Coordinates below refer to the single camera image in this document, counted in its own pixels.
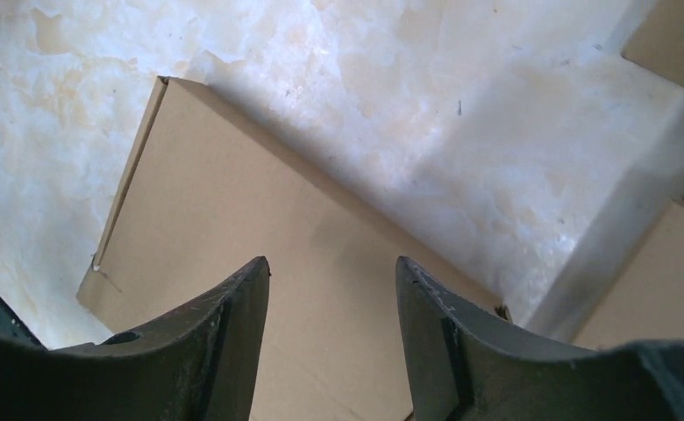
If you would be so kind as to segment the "cardboard box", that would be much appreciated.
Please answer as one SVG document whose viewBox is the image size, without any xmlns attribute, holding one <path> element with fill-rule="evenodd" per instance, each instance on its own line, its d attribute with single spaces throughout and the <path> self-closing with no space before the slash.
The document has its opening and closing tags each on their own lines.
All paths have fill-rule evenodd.
<svg viewBox="0 0 684 421">
<path fill-rule="evenodd" d="M 395 264 L 485 310 L 497 297 L 209 87 L 158 77 L 77 297 L 114 332 L 270 267 L 254 420 L 412 411 Z"/>
</svg>

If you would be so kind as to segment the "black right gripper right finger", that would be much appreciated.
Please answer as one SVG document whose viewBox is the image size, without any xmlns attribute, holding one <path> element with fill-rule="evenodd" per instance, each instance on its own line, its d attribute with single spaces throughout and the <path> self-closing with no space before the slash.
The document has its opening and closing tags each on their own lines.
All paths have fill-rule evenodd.
<svg viewBox="0 0 684 421">
<path fill-rule="evenodd" d="M 684 420 L 684 340 L 594 351 L 548 339 L 395 265 L 417 420 Z"/>
</svg>

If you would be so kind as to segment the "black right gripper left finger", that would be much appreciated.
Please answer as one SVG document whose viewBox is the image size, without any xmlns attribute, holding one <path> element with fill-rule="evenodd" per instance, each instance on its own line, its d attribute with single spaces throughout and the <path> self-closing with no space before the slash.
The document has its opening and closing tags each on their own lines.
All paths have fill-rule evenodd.
<svg viewBox="0 0 684 421">
<path fill-rule="evenodd" d="M 247 420 L 269 280 L 254 258 L 100 344 L 48 350 L 0 335 L 0 420 Z"/>
</svg>

